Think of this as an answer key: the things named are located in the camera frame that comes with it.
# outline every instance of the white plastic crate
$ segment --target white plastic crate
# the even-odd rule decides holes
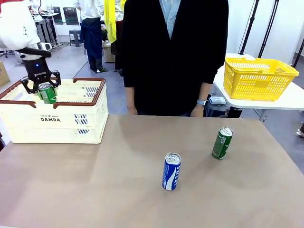
[[[17,82],[0,94],[0,115],[13,143],[101,142],[109,115],[105,79],[62,79],[45,104]]]

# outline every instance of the smartwatch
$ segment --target smartwatch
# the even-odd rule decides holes
[[[198,100],[198,101],[197,101],[197,103],[198,103],[199,105],[204,106],[204,107],[206,107],[206,106],[207,106],[207,100],[206,100],[206,101],[201,101],[201,100]]]

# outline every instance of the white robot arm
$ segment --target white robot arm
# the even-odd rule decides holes
[[[40,42],[33,17],[24,1],[0,0],[0,31],[0,48],[23,54],[21,58],[28,77],[21,82],[28,93],[37,93],[39,84],[44,82],[53,87],[61,84],[59,72],[51,72],[45,60],[51,57],[48,50],[52,47]],[[52,74],[57,78],[55,83],[50,79]],[[29,80],[34,82],[32,89],[27,86]]]

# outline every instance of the black pole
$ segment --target black pole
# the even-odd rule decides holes
[[[248,38],[249,38],[249,34],[250,34],[250,31],[251,31],[251,28],[252,28],[252,25],[253,25],[253,22],[255,20],[255,15],[256,15],[256,10],[257,10],[257,6],[258,6],[258,2],[260,0],[256,0],[256,5],[255,5],[255,8],[253,10],[253,13],[252,13],[252,17],[250,18],[250,24],[248,26],[248,30],[247,30],[247,33],[246,33],[246,36],[245,36],[245,40],[244,40],[244,43],[243,43],[243,47],[241,49],[241,52],[239,54],[243,55],[244,54],[244,51],[245,51],[245,47],[247,45],[247,41],[248,41]]]
[[[273,8],[273,10],[272,10],[271,18],[270,18],[270,21],[269,21],[269,24],[268,24],[268,28],[267,28],[265,37],[264,37],[264,41],[263,41],[263,44],[262,44],[260,53],[258,54],[258,57],[259,57],[259,58],[262,57],[262,54],[263,54],[263,52],[264,52],[266,43],[267,43],[267,41],[268,41],[269,34],[270,34],[270,31],[271,31],[272,25],[273,25],[273,23],[274,23],[274,20],[275,20],[276,10],[277,10],[278,5],[279,5],[279,0],[275,0],[275,5],[274,5],[274,8]]]
[[[294,62],[293,67],[296,67],[296,65],[298,64],[299,59],[300,59],[300,56],[301,56],[301,53],[302,53],[302,51],[303,51],[303,48],[304,48],[304,39],[303,39],[302,45],[301,45],[301,47],[300,47],[298,56],[297,56],[296,59],[295,59],[295,62]]]

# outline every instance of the hand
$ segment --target hand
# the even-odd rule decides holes
[[[128,107],[128,114],[129,115],[138,115],[138,112],[137,112],[135,106]]]
[[[204,117],[204,106],[197,104],[191,113],[191,117]]]

